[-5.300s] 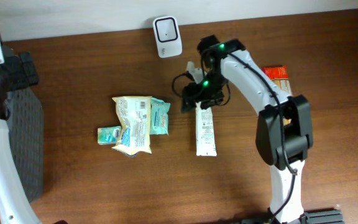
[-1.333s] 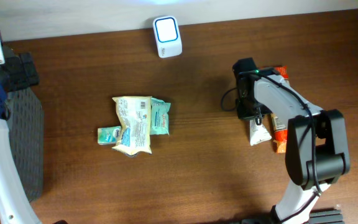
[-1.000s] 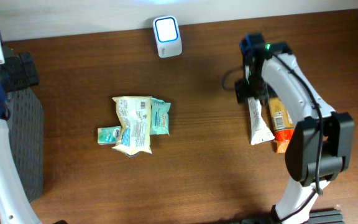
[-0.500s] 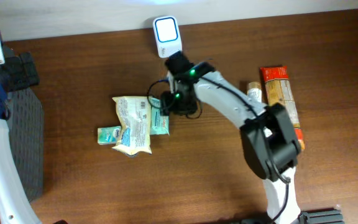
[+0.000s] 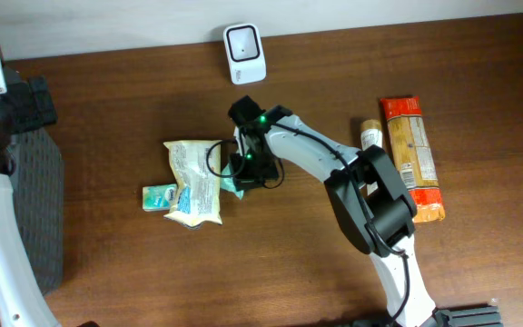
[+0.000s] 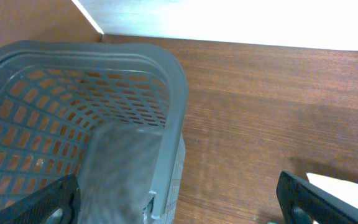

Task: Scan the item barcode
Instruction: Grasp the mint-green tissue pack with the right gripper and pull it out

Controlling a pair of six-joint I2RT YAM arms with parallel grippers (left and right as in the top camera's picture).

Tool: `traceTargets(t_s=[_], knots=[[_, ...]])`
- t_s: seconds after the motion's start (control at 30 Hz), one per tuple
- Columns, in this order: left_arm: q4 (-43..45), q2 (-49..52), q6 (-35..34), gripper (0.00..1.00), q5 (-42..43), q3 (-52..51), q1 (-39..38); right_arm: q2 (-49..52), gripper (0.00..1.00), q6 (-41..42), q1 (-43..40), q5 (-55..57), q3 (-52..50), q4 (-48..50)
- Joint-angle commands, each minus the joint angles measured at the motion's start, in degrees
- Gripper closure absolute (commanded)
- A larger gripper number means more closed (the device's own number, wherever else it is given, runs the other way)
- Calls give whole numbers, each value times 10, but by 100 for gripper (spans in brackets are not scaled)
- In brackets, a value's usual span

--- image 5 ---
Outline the orange pasta packet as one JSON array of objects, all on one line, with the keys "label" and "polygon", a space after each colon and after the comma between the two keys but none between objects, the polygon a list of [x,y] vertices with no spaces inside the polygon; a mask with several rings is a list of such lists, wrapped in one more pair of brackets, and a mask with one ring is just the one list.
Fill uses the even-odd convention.
[{"label": "orange pasta packet", "polygon": [[439,179],[417,96],[382,98],[393,161],[416,204],[415,223],[446,217]]}]

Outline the small teal tissue pack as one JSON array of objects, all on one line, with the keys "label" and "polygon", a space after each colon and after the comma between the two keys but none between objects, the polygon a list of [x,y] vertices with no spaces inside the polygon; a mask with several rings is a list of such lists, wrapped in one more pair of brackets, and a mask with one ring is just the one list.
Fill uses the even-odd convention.
[{"label": "small teal tissue pack", "polygon": [[146,212],[166,211],[171,208],[177,191],[176,184],[153,185],[143,188],[143,205]]}]

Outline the white hair product tube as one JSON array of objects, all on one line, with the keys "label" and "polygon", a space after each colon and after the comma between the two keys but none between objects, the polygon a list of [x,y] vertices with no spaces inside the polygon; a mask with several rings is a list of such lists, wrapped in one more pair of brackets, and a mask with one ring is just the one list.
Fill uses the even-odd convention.
[{"label": "white hair product tube", "polygon": [[382,147],[383,133],[379,120],[369,119],[360,124],[360,141],[363,151],[373,145]]}]

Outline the cream snack bag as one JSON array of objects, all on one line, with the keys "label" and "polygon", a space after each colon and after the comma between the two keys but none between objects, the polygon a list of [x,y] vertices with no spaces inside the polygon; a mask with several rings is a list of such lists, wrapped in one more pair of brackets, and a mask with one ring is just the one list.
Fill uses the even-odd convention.
[{"label": "cream snack bag", "polygon": [[222,225],[221,150],[218,140],[180,140],[164,142],[177,191],[164,216],[187,228],[203,223]]}]

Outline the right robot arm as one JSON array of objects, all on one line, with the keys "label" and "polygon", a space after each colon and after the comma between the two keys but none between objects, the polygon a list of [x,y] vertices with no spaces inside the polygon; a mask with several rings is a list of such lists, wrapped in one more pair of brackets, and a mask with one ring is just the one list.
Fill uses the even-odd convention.
[{"label": "right robot arm", "polygon": [[387,299],[386,326],[435,326],[437,307],[415,256],[416,204],[386,152],[337,143],[289,109],[261,109],[244,96],[228,112],[239,152],[230,177],[239,191],[279,181],[289,161],[323,183],[347,240],[368,255]]}]

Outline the teal snack pouch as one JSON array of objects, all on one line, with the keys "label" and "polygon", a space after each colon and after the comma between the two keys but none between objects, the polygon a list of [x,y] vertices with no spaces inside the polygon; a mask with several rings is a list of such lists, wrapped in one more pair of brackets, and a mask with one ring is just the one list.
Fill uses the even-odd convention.
[{"label": "teal snack pouch", "polygon": [[231,166],[227,163],[222,169],[223,178],[221,179],[221,188],[224,191],[233,193],[239,200],[241,200],[244,196],[244,191],[237,190],[235,181],[232,177],[229,177],[231,172]]}]

